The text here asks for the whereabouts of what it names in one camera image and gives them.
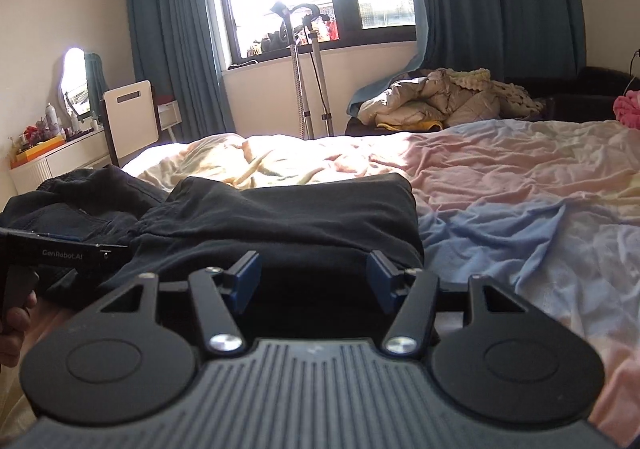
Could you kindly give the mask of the person's left hand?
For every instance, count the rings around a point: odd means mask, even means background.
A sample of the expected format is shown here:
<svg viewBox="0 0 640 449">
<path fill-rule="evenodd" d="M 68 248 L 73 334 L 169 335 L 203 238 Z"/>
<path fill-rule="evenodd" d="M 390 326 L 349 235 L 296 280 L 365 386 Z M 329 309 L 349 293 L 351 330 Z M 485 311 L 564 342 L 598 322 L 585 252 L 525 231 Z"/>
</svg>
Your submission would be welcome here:
<svg viewBox="0 0 640 449">
<path fill-rule="evenodd" d="M 1 320 L 0 362 L 2 368 L 14 368 L 20 361 L 25 336 L 32 327 L 30 312 L 37 305 L 37 296 L 31 291 L 21 307 L 6 310 Z"/>
</svg>

